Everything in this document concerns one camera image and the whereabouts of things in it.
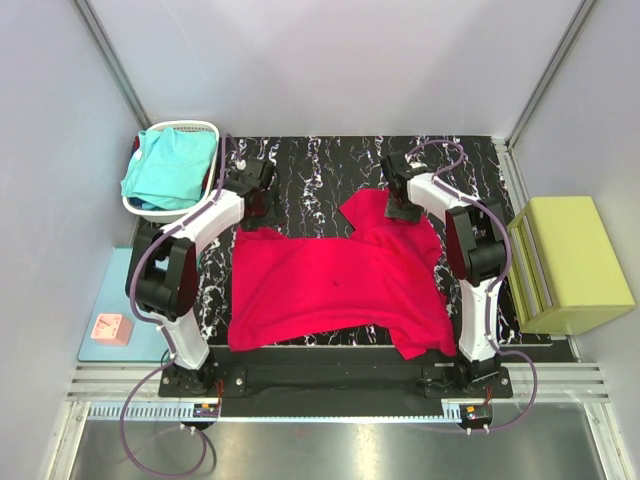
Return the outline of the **pink t shirt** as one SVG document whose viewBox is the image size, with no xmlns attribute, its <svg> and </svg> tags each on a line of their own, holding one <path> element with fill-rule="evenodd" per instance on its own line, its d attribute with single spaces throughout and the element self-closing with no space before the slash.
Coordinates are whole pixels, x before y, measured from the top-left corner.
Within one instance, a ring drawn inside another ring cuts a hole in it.
<svg viewBox="0 0 640 480">
<path fill-rule="evenodd" d="M 228 345 L 237 352 L 305 335 L 377 325 L 410 360 L 456 352 L 434 271 L 443 250 L 426 218 L 386 217 L 388 193 L 363 189 L 340 208 L 347 238 L 239 230 L 232 253 Z"/>
</svg>

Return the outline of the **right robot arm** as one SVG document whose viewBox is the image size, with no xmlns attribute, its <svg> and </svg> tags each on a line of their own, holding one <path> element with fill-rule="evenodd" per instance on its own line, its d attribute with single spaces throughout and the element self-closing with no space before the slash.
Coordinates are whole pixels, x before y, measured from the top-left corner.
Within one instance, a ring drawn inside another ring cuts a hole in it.
<svg viewBox="0 0 640 480">
<path fill-rule="evenodd" d="M 424 211 L 445 226 L 445 255 L 461 291 L 461 331 L 451 380 L 466 396 L 486 389 L 501 367 L 497 313 L 511 266 L 511 246 L 501 205 L 467 195 L 403 154 L 380 160 L 388 184 L 385 216 L 417 222 Z"/>
</svg>

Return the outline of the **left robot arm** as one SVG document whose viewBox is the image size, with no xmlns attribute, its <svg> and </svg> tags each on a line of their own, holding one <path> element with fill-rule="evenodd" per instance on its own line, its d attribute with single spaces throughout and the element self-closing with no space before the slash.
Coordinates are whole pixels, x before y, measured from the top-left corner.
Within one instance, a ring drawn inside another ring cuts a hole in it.
<svg viewBox="0 0 640 480">
<path fill-rule="evenodd" d="M 216 384 L 215 357 L 193 310 L 199 256 L 236 225 L 246 230 L 274 226 L 283 216 L 273 162 L 249 158 L 221 183 L 200 206 L 161 228 L 146 227 L 134 239 L 125 293 L 134 316 L 166 341 L 162 396 L 204 396 Z"/>
</svg>

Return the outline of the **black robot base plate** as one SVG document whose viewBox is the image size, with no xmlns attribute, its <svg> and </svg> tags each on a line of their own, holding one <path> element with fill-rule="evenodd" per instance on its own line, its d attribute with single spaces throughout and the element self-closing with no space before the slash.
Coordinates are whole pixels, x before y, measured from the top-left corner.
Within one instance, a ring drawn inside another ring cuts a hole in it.
<svg viewBox="0 0 640 480">
<path fill-rule="evenodd" d="M 460 387 L 452 360 L 437 353 L 405 360 L 392 347 L 267 347 L 233 353 L 214 347 L 201 374 L 165 371 L 159 394 L 219 400 L 225 419 L 428 419 L 444 403 L 513 396 L 506 369 Z"/>
</svg>

